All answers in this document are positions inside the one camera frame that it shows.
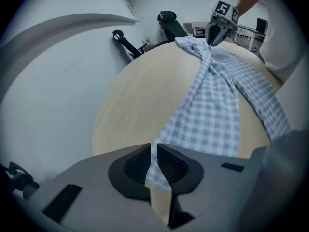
black office chair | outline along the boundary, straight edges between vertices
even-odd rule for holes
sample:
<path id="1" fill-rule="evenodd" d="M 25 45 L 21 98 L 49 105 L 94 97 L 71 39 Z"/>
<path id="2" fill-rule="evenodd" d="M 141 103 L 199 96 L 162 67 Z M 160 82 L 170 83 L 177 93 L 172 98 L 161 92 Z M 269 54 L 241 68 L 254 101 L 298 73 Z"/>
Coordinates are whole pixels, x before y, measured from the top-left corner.
<path id="1" fill-rule="evenodd" d="M 138 58 L 142 53 L 131 45 L 129 41 L 124 37 L 124 33 L 121 30 L 115 30 L 112 32 L 114 40 L 121 43 L 126 49 L 128 49 L 131 53 L 129 53 L 133 59 Z"/>
<path id="2" fill-rule="evenodd" d="M 188 36 L 176 20 L 177 16 L 173 11 L 161 11 L 157 20 L 161 21 L 164 33 L 169 42 L 175 41 L 175 37 Z"/>

wooden table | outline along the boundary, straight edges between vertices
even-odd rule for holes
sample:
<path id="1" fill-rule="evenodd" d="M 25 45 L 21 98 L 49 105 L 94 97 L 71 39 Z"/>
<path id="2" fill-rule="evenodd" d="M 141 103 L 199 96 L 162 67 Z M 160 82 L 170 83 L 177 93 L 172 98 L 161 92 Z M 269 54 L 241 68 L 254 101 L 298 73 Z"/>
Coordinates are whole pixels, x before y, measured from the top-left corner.
<path id="1" fill-rule="evenodd" d="M 243 29 L 243 30 L 249 32 L 248 40 L 249 40 L 249 37 L 251 37 L 250 44 L 249 44 L 249 51 L 252 50 L 252 44 L 253 44 L 253 41 L 255 39 L 255 36 L 261 36 L 261 37 L 265 38 L 265 34 L 260 33 L 253 28 L 250 28 L 250 27 L 247 27 L 247 26 L 244 26 L 244 25 L 237 25 L 237 28 Z"/>
<path id="2" fill-rule="evenodd" d="M 252 64 L 278 90 L 280 83 L 264 67 L 261 59 L 235 44 L 219 45 Z M 109 89 L 97 114 L 93 129 L 93 155 L 123 147 L 153 143 L 186 97 L 201 60 L 180 49 L 175 42 L 159 46 L 121 71 Z M 269 144 L 260 119 L 238 92 L 240 143 L 237 156 Z"/>

white wall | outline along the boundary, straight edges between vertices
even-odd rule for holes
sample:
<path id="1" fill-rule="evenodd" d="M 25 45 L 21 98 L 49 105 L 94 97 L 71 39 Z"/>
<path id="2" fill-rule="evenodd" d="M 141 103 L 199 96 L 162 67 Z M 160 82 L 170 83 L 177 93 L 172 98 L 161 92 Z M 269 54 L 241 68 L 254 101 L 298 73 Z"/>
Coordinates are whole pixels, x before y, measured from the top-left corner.
<path id="1" fill-rule="evenodd" d="M 40 8 L 19 12 L 7 35 L 63 14 L 103 12 L 132 17 L 127 0 L 30 3 Z M 92 155 L 92 127 L 100 103 L 131 61 L 112 39 L 115 29 L 122 30 L 134 46 L 142 45 L 144 36 L 136 24 L 98 21 L 56 31 L 14 59 L 12 70 L 22 71 L 0 105 L 2 164 L 14 161 L 42 182 Z"/>
<path id="2" fill-rule="evenodd" d="M 152 41 L 159 40 L 157 16 L 160 11 L 171 10 L 181 25 L 184 22 L 209 21 L 211 10 L 218 0 L 129 0 L 133 5 L 145 33 Z M 236 4 L 237 0 L 223 0 Z M 266 8 L 258 3 L 239 19 L 239 24 L 256 28 L 257 18 L 266 19 Z"/>
<path id="3" fill-rule="evenodd" d="M 25 0 L 8 25 L 1 46 L 41 22 L 75 14 L 112 14 L 136 19 L 127 0 Z"/>

black rubber pad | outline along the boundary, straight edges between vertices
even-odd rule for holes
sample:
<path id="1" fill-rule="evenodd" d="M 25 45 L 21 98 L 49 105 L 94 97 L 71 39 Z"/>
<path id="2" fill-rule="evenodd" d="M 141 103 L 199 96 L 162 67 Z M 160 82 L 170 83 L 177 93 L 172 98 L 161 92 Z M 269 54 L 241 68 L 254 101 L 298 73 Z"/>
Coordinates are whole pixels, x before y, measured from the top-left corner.
<path id="1" fill-rule="evenodd" d="M 192 192 L 204 177 L 202 165 L 177 150 L 158 144 L 158 165 L 173 195 Z"/>
<path id="2" fill-rule="evenodd" d="M 217 37 L 217 35 L 220 33 L 221 29 L 219 26 L 213 25 L 209 28 L 208 31 L 208 39 L 207 39 L 207 44 L 210 45 L 212 44 L 212 41 Z"/>
<path id="3" fill-rule="evenodd" d="M 77 185 L 67 185 L 43 210 L 43 214 L 59 223 L 81 190 L 82 188 Z"/>
<path id="4" fill-rule="evenodd" d="M 237 171 L 237 172 L 242 172 L 243 169 L 245 168 L 244 166 L 239 166 L 239 165 L 235 165 L 235 164 L 232 164 L 232 163 L 223 163 L 221 165 L 221 167 L 223 168 L 227 168 L 227 169 L 230 169 L 230 170 L 234 170 L 234 171 Z"/>
<path id="5" fill-rule="evenodd" d="M 132 156 L 124 163 L 124 172 L 132 180 L 145 185 L 147 171 L 150 167 L 150 146 Z"/>
<path id="6" fill-rule="evenodd" d="M 168 226 L 171 229 L 175 229 L 186 224 L 187 222 L 192 221 L 193 219 L 195 219 L 194 216 L 192 216 L 189 212 L 185 212 L 181 209 L 177 196 L 172 195 Z"/>
<path id="7" fill-rule="evenodd" d="M 145 187 L 150 167 L 151 144 L 115 160 L 108 169 L 112 186 L 122 195 L 132 199 L 150 201 L 150 192 Z"/>

computer monitor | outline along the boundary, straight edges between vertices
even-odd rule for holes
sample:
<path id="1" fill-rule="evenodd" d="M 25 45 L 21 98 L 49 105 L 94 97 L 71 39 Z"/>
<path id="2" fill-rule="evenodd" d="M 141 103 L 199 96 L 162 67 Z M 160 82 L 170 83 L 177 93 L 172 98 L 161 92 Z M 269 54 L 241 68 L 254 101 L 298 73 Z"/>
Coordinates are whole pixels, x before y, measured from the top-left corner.
<path id="1" fill-rule="evenodd" d="M 268 22 L 266 20 L 258 18 L 256 23 L 256 31 L 260 33 L 266 33 L 267 29 L 268 29 Z"/>

